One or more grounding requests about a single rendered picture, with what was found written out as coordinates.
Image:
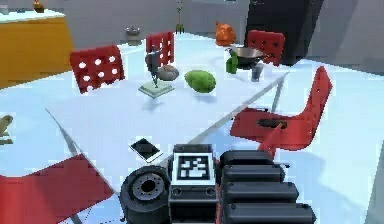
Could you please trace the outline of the green bottle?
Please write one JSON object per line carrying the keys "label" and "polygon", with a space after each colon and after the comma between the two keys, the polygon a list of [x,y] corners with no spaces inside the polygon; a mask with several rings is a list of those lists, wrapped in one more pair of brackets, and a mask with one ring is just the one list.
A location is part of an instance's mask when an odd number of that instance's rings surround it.
{"label": "green bottle", "polygon": [[235,74],[237,72],[238,56],[237,53],[233,50],[230,50],[229,54],[230,58],[226,61],[226,72],[230,74]]}

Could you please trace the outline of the grey cup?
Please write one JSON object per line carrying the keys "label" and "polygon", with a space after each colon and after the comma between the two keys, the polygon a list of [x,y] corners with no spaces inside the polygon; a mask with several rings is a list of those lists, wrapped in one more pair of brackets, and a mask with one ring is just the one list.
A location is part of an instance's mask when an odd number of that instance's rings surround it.
{"label": "grey cup", "polygon": [[252,82],[258,82],[260,79],[260,75],[263,71],[264,65],[262,63],[257,63],[252,67]]}

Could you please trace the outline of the grey statue on pale base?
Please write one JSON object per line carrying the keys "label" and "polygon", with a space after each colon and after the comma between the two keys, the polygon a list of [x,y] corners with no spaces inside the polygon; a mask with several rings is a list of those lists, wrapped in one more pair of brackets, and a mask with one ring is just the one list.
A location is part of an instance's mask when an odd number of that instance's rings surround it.
{"label": "grey statue on pale base", "polygon": [[171,92],[174,89],[171,84],[167,84],[165,81],[161,81],[158,77],[159,56],[161,53],[161,48],[157,48],[154,45],[150,47],[150,52],[146,54],[145,62],[151,75],[152,81],[143,84],[139,88],[139,91],[153,99]]}

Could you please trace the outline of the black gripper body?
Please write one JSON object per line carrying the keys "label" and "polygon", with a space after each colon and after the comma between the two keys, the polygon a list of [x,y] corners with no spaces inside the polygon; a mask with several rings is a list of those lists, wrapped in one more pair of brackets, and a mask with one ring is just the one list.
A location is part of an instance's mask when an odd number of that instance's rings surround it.
{"label": "black gripper body", "polygon": [[120,204],[127,224],[170,224],[170,179],[161,166],[144,166],[126,177]]}

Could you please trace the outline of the orange round object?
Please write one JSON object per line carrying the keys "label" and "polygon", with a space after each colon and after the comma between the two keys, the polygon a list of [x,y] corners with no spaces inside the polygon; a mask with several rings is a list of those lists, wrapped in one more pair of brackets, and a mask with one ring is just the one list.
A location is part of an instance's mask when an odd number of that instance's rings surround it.
{"label": "orange round object", "polygon": [[236,34],[229,24],[217,22],[215,39],[218,46],[226,47],[236,42]]}

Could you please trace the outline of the white dining table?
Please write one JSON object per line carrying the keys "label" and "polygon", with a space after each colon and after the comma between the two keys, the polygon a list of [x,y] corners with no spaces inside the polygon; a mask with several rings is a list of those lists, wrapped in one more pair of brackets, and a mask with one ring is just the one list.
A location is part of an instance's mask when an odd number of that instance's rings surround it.
{"label": "white dining table", "polygon": [[224,48],[209,38],[182,34],[175,39],[180,73],[205,70],[216,79],[208,94],[193,91],[178,77],[173,91],[152,99],[139,91],[149,82],[143,47],[121,46],[125,79],[85,94],[72,72],[0,90],[0,116],[10,114],[14,142],[0,146],[0,175],[22,177],[82,154],[113,194],[133,170],[146,165],[129,145],[148,139],[163,154],[176,143],[199,143],[274,86],[287,72],[268,65],[258,82],[248,71],[230,75]]}

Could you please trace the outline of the red chair with holes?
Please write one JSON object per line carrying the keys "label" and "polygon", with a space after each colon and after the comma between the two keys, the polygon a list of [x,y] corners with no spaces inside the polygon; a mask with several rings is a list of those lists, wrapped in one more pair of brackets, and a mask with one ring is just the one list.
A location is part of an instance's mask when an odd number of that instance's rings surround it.
{"label": "red chair with holes", "polygon": [[26,176],[0,175],[0,224],[59,224],[112,195],[79,154]]}
{"label": "red chair with holes", "polygon": [[174,62],[174,33],[172,31],[150,34],[146,37],[146,52],[151,52],[151,47],[161,49],[157,57],[160,67]]}
{"label": "red chair with holes", "polygon": [[[259,150],[275,157],[276,149],[298,151],[309,146],[320,123],[324,107],[332,90],[332,83],[324,66],[316,70],[304,110],[295,116],[279,115],[254,108],[245,108],[234,118],[230,135],[260,143]],[[260,126],[260,119],[284,120],[288,126],[268,128]]]}
{"label": "red chair with holes", "polygon": [[70,54],[70,64],[81,94],[125,79],[116,45],[74,51]]}
{"label": "red chair with holes", "polygon": [[280,65],[285,37],[282,33],[251,30],[247,33],[246,45],[264,53],[264,63]]}

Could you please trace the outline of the grey bin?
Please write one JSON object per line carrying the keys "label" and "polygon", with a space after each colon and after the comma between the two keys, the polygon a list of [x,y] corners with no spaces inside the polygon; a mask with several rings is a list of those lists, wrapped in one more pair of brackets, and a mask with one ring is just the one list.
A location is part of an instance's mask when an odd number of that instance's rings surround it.
{"label": "grey bin", "polygon": [[130,46],[137,46],[141,44],[140,29],[134,26],[125,29],[126,42]]}

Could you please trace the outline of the tan statue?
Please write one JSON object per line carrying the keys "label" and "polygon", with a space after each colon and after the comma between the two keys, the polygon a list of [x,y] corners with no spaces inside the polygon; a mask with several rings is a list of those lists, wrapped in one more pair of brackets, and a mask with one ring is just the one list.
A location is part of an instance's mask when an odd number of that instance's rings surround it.
{"label": "tan statue", "polygon": [[7,132],[8,126],[12,123],[13,117],[11,115],[5,115],[0,118],[0,145],[12,144],[11,139],[4,139],[4,136],[8,136]]}

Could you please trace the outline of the green lettuce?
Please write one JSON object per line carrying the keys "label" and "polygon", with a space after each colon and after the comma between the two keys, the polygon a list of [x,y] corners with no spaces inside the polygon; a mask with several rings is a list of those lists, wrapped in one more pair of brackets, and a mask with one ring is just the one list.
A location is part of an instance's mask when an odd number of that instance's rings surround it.
{"label": "green lettuce", "polygon": [[184,75],[188,86],[198,93],[210,93],[216,87],[215,77],[208,71],[191,70]]}

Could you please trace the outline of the black fridge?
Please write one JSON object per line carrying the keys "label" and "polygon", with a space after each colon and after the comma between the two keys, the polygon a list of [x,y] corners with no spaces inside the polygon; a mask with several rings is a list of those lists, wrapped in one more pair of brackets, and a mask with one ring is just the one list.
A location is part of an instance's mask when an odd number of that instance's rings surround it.
{"label": "black fridge", "polygon": [[246,31],[282,33],[280,62],[292,66],[307,55],[324,0],[250,0]]}

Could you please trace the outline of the black spatula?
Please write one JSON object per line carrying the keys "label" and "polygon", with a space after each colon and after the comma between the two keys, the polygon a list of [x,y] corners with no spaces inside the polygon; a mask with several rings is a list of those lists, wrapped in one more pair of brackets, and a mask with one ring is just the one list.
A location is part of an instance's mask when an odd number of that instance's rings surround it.
{"label": "black spatula", "polygon": [[286,121],[276,119],[260,119],[257,121],[257,123],[262,127],[268,128],[276,128],[278,126],[281,126],[282,129],[285,129],[288,126]]}

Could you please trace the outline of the brown bread loaf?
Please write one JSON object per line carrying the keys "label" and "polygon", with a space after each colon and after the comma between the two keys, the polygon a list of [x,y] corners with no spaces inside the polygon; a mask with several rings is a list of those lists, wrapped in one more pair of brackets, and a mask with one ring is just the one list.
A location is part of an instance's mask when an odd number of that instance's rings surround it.
{"label": "brown bread loaf", "polygon": [[158,78],[162,81],[174,81],[178,76],[178,69],[172,65],[164,65],[158,69]]}

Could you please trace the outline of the black and white phone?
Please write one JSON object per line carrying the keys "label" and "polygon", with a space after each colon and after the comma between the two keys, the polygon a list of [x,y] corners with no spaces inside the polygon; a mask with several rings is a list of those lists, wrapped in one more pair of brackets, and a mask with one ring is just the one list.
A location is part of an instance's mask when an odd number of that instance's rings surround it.
{"label": "black and white phone", "polygon": [[129,148],[136,154],[138,158],[146,163],[153,162],[163,154],[163,152],[158,147],[156,147],[146,138],[136,140],[129,145]]}

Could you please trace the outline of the green house plant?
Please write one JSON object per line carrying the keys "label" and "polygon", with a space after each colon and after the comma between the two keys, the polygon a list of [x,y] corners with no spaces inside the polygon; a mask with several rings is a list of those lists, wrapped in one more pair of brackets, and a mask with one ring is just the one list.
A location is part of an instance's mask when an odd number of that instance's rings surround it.
{"label": "green house plant", "polygon": [[178,15],[178,19],[177,19],[177,24],[176,24],[176,33],[184,33],[184,25],[182,24],[182,21],[181,21],[181,13],[182,13],[182,9],[183,9],[183,3],[184,3],[184,0],[176,0],[176,10],[177,10],[177,15]]}

